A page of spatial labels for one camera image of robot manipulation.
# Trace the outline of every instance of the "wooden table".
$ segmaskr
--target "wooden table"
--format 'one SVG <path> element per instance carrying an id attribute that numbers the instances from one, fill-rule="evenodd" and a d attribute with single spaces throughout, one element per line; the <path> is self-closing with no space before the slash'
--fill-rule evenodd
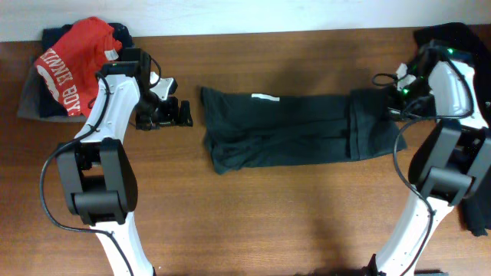
<path id="1" fill-rule="evenodd" d="M 491 45 L 491 27 L 474 30 Z M 195 126 L 153 132 L 128 127 L 124 148 L 137 176 L 135 212 L 143 248 L 157 275 L 308 273 L 360 268 L 388 240 L 408 190 L 391 156 L 356 163 L 242 169 L 214 173 L 199 86 L 230 93 L 346 94 L 370 87 L 413 57 L 412 28 L 281 34 L 135 38 L 179 83 Z M 42 123 L 15 116 L 37 42 L 0 44 L 0 274 L 111 275 L 94 235 L 55 228 L 39 201 L 41 165 L 79 123 Z M 409 129 L 407 168 L 432 129 Z M 53 215 L 83 226 L 65 205 L 58 172 L 47 174 Z M 491 239 L 474 238 L 458 212 L 440 225 L 417 266 L 451 275 L 488 275 Z"/>

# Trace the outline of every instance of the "red cloth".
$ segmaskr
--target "red cloth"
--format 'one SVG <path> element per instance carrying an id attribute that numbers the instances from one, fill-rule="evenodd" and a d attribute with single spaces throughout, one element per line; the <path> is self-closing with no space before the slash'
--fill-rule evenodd
<path id="1" fill-rule="evenodd" d="M 95 73 L 102 65 L 117 59 L 121 42 L 114 29 L 91 17 L 74 24 L 71 30 L 40 56 L 35 66 L 51 95 L 68 111 L 68 116 L 89 116 L 89 102 L 97 96 Z"/>

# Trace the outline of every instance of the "dark clothing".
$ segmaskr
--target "dark clothing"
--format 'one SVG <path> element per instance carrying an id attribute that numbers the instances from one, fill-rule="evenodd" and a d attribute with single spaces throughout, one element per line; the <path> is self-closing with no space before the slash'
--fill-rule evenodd
<path id="1" fill-rule="evenodd" d="M 49 48 L 53 47 L 60 38 L 71 30 L 73 25 L 64 25 L 61 28 L 49 28 L 43 30 L 41 38 L 41 46 L 43 52 L 46 52 Z M 133 47 L 133 39 L 126 26 L 120 23 L 109 23 L 109 26 L 114 28 L 113 38 L 121 42 L 123 48 Z M 48 88 L 46 83 L 42 81 L 39 89 L 39 117 L 52 117 L 52 116 L 68 116 L 68 112 L 60 103 L 58 103 Z"/>
<path id="2" fill-rule="evenodd" d="M 481 99 L 479 109 L 484 119 L 491 122 L 491 110 L 484 102 L 491 101 L 491 54 L 484 43 L 463 23 L 449 23 L 414 32 L 418 46 L 432 39 L 445 41 L 450 47 L 468 51 L 473 54 L 474 89 L 476 96 Z M 483 181 L 476 194 L 462 201 L 463 218 L 475 236 L 487 235 L 486 229 L 491 229 L 491 180 Z"/>
<path id="3" fill-rule="evenodd" d="M 398 128 L 384 120 L 385 90 L 351 96 L 280 97 L 201 90 L 205 145 L 215 171 L 358 161 L 392 152 Z M 406 148 L 401 140 L 400 149 Z"/>

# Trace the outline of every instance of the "white label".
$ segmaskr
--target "white label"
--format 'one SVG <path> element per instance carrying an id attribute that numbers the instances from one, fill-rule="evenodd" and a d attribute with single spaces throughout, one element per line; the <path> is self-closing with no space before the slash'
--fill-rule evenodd
<path id="1" fill-rule="evenodd" d="M 279 101 L 279 97 L 273 97 L 273 96 L 269 96 L 266 94 L 253 94 L 252 97 L 257 97 L 257 98 L 263 99 L 263 100 Z"/>
<path id="2" fill-rule="evenodd" d="M 106 54 L 106 58 L 108 61 L 115 61 L 117 60 L 117 58 L 119 57 L 117 55 L 117 52 L 116 50 L 109 50 L 109 51 L 104 51 L 104 53 Z"/>

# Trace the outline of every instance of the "black fabric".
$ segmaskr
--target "black fabric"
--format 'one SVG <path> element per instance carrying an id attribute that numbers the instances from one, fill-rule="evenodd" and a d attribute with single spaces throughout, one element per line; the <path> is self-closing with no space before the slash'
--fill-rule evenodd
<path id="1" fill-rule="evenodd" d="M 421 46 L 438 39 L 447 42 L 450 47 L 471 52 L 473 54 L 474 89 L 476 96 L 482 99 L 479 109 L 484 119 L 491 121 L 491 110 L 484 101 L 491 101 L 491 54 L 481 40 L 462 23 L 449 23 L 414 32 L 414 38 Z M 487 177 L 470 199 L 464 199 L 461 204 L 463 219 L 475 236 L 487 235 L 486 229 L 491 229 L 491 179 Z"/>
<path id="2" fill-rule="evenodd" d="M 386 90 L 280 97 L 201 90 L 215 171 L 358 161 L 389 154 L 398 128 L 383 119 Z M 401 140 L 399 148 L 406 148 Z"/>
<path id="3" fill-rule="evenodd" d="M 43 30 L 41 38 L 43 52 L 46 52 L 46 50 L 56 44 L 56 42 L 58 42 L 58 40 L 60 40 L 64 34 L 70 31 L 72 26 L 73 25 L 64 25 L 61 28 L 49 28 Z M 109 23 L 109 26 L 114 28 L 113 37 L 121 42 L 123 48 L 130 48 L 134 46 L 133 39 L 126 26 L 120 23 Z M 39 116 L 41 118 L 68 116 L 67 110 L 53 98 L 46 87 L 45 82 L 41 82 L 39 88 Z"/>

